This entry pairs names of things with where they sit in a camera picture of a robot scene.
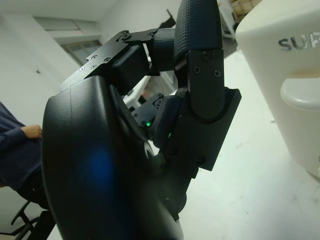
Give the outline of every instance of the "window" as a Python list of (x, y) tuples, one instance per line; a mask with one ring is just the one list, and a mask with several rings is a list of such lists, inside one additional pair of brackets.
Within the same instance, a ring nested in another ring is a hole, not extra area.
[(101, 47), (98, 40), (70, 43), (61, 46), (80, 66), (87, 63), (86, 58)]

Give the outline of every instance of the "robotic hand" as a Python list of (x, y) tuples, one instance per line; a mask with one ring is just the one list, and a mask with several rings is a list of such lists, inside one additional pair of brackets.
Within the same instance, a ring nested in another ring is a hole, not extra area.
[[(122, 31), (87, 59), (43, 120), (44, 183), (62, 237), (183, 239), (189, 183), (213, 169), (241, 99), (224, 87), (217, 2), (182, 0), (176, 29)], [(175, 95), (128, 110), (121, 96), (173, 69)]]

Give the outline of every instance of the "textured fingertip pad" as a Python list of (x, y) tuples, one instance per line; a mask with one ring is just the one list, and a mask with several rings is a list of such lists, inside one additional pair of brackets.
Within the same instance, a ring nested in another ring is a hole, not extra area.
[(162, 28), (154, 35), (153, 60), (160, 72), (171, 71), (174, 63), (175, 29)]
[(175, 26), (175, 63), (191, 50), (221, 48), (222, 34), (217, 1), (182, 0)]
[(161, 101), (151, 129), (151, 139), (159, 149), (168, 141), (181, 102), (182, 98), (179, 96), (165, 96)]

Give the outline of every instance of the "white machine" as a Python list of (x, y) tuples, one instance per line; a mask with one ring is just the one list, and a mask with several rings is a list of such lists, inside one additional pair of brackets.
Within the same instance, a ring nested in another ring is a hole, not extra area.
[(236, 39), (292, 158), (320, 177), (320, 1), (263, 0)]

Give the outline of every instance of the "black metal bracket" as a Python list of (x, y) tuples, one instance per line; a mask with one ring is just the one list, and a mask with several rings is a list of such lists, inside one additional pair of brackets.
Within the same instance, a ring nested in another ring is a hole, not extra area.
[(225, 107), (224, 52), (190, 51), (186, 59), (191, 108), (198, 117), (212, 121)]
[(161, 93), (157, 93), (131, 113), (140, 127), (150, 129), (163, 97)]
[(151, 41), (158, 31), (157, 28), (150, 29), (147, 31), (139, 31), (130, 33), (128, 30), (122, 31), (122, 36), (119, 38), (119, 42), (127, 44), (146, 44)]
[(220, 118), (212, 122), (200, 121), (195, 116), (186, 88), (175, 95), (182, 98), (182, 103), (167, 143), (159, 152), (165, 159), (159, 192), (175, 220), (179, 219), (190, 181), (196, 178), (198, 169), (213, 169), (238, 108), (240, 91), (225, 88), (224, 94), (225, 106)]
[(72, 85), (77, 84), (91, 76), (98, 76), (102, 74), (101, 76), (105, 75), (105, 77), (108, 79), (110, 72), (109, 66), (113, 60), (130, 48), (128, 44), (117, 41), (122, 35), (123, 31), (116, 34), (106, 44), (89, 55), (86, 58), (88, 62), (80, 67), (61, 84), (60, 91), (63, 92), (69, 89)]

